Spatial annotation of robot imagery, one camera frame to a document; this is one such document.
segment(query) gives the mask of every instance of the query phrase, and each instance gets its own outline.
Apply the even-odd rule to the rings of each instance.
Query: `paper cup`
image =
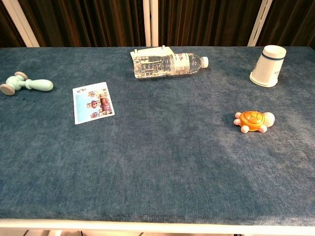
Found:
[[[278,82],[278,75],[284,62],[286,49],[276,45],[264,47],[250,79],[263,87],[272,87]]]

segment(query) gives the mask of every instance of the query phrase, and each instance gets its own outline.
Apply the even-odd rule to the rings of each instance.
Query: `turtle head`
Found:
[[[274,114],[270,113],[270,112],[265,112],[264,113],[265,116],[265,122],[264,125],[266,125],[267,127],[270,127],[274,124],[275,122],[275,116]]]

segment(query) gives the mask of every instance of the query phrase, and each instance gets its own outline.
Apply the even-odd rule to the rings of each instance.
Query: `bottle cap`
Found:
[[[207,68],[208,64],[209,64],[208,58],[207,57],[202,57],[201,59],[203,60],[202,68]]]

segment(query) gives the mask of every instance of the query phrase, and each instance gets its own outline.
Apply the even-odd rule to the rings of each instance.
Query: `printed image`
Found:
[[[74,88],[73,101],[75,124],[115,114],[105,82]]]

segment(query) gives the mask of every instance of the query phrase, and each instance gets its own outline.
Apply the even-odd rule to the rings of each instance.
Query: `toy turtle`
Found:
[[[237,112],[235,114],[234,124],[241,126],[242,133],[246,134],[248,131],[259,131],[265,133],[267,127],[270,127],[275,122],[275,116],[270,112]]]

